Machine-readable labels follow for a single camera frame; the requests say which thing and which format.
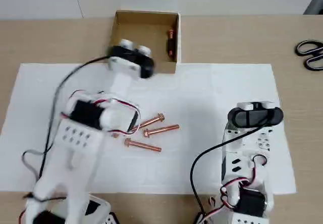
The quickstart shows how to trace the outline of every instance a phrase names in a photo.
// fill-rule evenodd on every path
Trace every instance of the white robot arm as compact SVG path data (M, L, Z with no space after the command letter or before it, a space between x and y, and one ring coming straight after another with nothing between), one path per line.
M278 144L271 135L282 120L282 110L268 101L239 103L229 112L223 142L238 139L222 147L222 205L198 217L197 223L269 223L274 197L268 165L271 145Z
M143 46L133 50L127 40L112 47L109 56L107 64L115 73L110 92L91 94L78 90L69 98L50 160L27 200L25 224L101 224L109 216L110 204L90 198L89 185L104 151L105 137L136 131L132 129L140 119L139 109L123 97L132 80L150 77L154 68L150 50ZM67 199L55 213L45 211L47 202L42 200L51 197L58 186L66 189ZM93 214L85 215L90 200L99 203L99 207Z

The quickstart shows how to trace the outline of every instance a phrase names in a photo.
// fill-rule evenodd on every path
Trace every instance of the copper bolt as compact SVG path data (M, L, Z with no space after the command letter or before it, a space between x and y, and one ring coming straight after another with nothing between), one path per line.
M169 37L169 39L173 39L174 38L174 30L173 29L171 29L171 30L168 31L168 37Z
M148 149L148 150L155 151L155 152L161 152L161 150L162 150L160 147L155 147L155 146L144 144L141 142L132 141L131 138L125 139L125 145L127 147L129 147L129 146L141 147L141 148Z
M151 125L151 124L153 124L155 122L158 122L158 121L161 121L162 122L163 120L165 120L164 115L161 114L161 113L158 113L156 117L154 117L154 118L152 118L150 120L147 120L147 121L141 123L139 129L140 128L143 128L143 127L146 127L146 126L149 126L149 125ZM138 125L137 126L134 126L132 128L132 131L137 130L137 127L138 127Z
M174 46L173 46L173 43L171 43L172 41L173 41L173 39L174 39L174 30L173 29L171 29L171 30L169 30L168 31L168 55L170 56L170 57L172 57L173 56L173 50L174 50Z
M170 130L175 130L175 129L179 129L179 125L172 125L172 126L168 126L168 127L162 127L162 128L157 128L157 129L152 129L152 130L144 130L143 131L143 135L144 137L149 137L150 135L154 135L154 134L158 134L158 133L162 133L162 132L167 132Z

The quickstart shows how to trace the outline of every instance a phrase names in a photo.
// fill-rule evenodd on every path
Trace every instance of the scissors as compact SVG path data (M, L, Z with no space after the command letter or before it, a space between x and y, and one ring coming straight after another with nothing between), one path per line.
M316 46L316 48L314 49L310 49L310 50L306 50L306 51L301 51L301 47L303 45L314 45ZM323 59L323 42L320 41L316 41L316 40L306 40L306 41L302 41L299 44L297 44L295 46L295 53L298 56L308 56L308 55L312 55L312 57L309 57L308 59L306 59L304 61L304 66L311 71L321 71L323 70L323 66L322 67L314 67L312 65L313 62L318 61L320 59Z

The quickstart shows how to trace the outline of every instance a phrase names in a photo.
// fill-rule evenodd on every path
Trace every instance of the white sheet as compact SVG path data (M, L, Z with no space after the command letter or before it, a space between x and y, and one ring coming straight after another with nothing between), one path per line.
M34 178L21 163L21 153L43 151L54 90L76 64L22 64L0 137L1 191L31 191ZM82 70L65 86L58 109L75 89L108 90L112 75L103 65ZM270 65L180 64L175 75L158 74L135 82L130 100L140 105L143 119L156 113L165 121L151 128L179 124L181 129L132 138L161 147L161 153L126 148L123 137L107 139L106 152L91 187L92 192L191 193L189 171L194 158L221 142L227 113L237 102L270 100L279 104ZM284 125L272 140L270 178L275 194L296 192ZM33 165L40 158L28 156ZM203 157L194 171L201 193L214 193L221 183L221 152Z

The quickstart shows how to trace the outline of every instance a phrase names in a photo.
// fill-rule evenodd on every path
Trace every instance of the open cardboard box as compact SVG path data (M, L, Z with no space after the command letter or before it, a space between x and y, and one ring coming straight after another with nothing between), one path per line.
M168 31L174 30L175 58L171 59L167 52ZM116 11L111 33L110 46L118 45L121 39L151 49L151 57L155 62L155 72L171 73L180 61L180 15L177 13Z

